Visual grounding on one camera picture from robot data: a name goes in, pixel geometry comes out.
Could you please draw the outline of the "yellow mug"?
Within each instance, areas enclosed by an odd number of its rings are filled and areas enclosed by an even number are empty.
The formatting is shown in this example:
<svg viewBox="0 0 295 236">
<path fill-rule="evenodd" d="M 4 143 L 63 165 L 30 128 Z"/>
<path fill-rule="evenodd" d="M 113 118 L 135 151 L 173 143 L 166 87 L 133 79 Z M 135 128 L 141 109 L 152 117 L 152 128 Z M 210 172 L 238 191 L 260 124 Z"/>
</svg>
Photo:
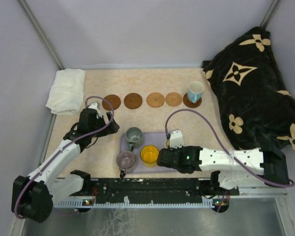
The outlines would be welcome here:
<svg viewBox="0 0 295 236">
<path fill-rule="evenodd" d="M 157 165 L 157 159 L 159 150 L 153 145 L 144 146 L 140 152 L 140 158 L 143 164 L 147 167 L 155 167 Z"/>
</svg>

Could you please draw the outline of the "grey green mug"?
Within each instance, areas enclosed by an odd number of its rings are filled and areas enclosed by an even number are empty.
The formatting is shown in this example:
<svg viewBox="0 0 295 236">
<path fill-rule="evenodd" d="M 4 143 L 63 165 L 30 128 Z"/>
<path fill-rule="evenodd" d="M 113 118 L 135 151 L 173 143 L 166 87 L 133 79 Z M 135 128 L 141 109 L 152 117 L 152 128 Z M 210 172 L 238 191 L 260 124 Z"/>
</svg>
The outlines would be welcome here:
<svg viewBox="0 0 295 236">
<path fill-rule="evenodd" d="M 133 151 L 133 149 L 139 148 L 143 144 L 143 132 L 137 127 L 131 127 L 125 133 L 125 140 L 128 144 L 128 150 Z"/>
</svg>

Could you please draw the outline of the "purple mug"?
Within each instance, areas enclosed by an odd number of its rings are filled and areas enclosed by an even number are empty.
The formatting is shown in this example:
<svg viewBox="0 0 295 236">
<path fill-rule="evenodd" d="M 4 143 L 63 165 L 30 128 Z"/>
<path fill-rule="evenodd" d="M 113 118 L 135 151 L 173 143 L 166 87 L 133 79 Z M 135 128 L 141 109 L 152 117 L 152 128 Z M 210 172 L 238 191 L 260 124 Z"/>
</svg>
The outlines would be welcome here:
<svg viewBox="0 0 295 236">
<path fill-rule="evenodd" d="M 137 158 L 133 152 L 125 150 L 118 154 L 116 163 L 120 170 L 119 177 L 124 178 L 126 174 L 131 173 L 135 169 Z"/>
</svg>

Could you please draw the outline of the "woven rattan coaster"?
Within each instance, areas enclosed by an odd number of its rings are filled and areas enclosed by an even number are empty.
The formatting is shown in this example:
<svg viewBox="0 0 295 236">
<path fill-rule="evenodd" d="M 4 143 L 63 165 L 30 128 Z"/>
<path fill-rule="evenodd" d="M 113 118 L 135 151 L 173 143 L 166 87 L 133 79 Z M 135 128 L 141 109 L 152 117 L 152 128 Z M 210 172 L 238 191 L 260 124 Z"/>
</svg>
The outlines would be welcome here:
<svg viewBox="0 0 295 236">
<path fill-rule="evenodd" d="M 166 95 L 165 102 L 171 107 L 177 107 L 182 103 L 182 97 L 177 92 L 170 92 Z"/>
<path fill-rule="evenodd" d="M 146 102 L 152 108 L 159 108 L 164 105 L 165 97 L 159 92 L 153 92 L 147 96 Z"/>
</svg>

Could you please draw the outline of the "white light-blue mug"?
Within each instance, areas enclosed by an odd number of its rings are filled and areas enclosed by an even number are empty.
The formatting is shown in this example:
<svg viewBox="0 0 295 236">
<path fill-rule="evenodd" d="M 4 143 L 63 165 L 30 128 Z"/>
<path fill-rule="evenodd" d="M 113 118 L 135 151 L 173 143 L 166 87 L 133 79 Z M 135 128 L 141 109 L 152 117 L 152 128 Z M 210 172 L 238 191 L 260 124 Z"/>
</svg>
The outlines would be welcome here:
<svg viewBox="0 0 295 236">
<path fill-rule="evenodd" d="M 192 103 L 197 103 L 202 97 L 204 89 L 205 87 L 201 82 L 191 82 L 187 93 L 188 100 Z"/>
</svg>

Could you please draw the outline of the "cream mug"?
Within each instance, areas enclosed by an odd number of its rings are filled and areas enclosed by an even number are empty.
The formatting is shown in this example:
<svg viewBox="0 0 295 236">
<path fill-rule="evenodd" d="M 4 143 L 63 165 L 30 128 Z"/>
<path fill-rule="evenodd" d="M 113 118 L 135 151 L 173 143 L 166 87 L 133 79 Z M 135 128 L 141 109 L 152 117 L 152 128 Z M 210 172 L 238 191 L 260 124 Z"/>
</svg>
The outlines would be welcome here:
<svg viewBox="0 0 295 236">
<path fill-rule="evenodd" d="M 168 148 L 169 146 L 170 146 L 170 140 L 167 139 L 167 140 L 165 141 L 165 148 Z"/>
</svg>

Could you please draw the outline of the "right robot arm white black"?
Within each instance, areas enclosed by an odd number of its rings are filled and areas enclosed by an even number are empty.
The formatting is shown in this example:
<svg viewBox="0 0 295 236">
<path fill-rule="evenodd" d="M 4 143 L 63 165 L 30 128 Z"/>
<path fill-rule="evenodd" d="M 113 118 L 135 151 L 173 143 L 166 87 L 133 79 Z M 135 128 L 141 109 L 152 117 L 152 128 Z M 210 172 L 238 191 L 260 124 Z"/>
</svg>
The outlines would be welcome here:
<svg viewBox="0 0 295 236">
<path fill-rule="evenodd" d="M 198 146 L 170 147 L 160 150 L 157 165 L 181 174 L 208 171 L 210 190 L 217 195 L 239 186 L 294 185 L 289 180 L 285 155 L 279 150 L 255 148 L 225 152 Z"/>
</svg>

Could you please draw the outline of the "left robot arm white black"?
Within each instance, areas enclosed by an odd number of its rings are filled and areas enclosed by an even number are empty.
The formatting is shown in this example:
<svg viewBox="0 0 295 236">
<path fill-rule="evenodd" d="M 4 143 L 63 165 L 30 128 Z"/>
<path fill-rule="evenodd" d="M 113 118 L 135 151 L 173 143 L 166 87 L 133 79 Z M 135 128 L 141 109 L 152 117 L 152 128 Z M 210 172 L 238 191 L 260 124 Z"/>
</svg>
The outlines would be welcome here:
<svg viewBox="0 0 295 236">
<path fill-rule="evenodd" d="M 79 121 L 72 125 L 58 148 L 36 170 L 13 182 L 11 210 L 19 219 L 44 222 L 53 207 L 72 194 L 87 195 L 92 191 L 90 174 L 73 170 L 66 178 L 56 181 L 63 169 L 91 144 L 93 138 L 115 134 L 119 125 L 114 112 L 107 112 L 104 121 L 98 108 L 81 111 Z"/>
</svg>

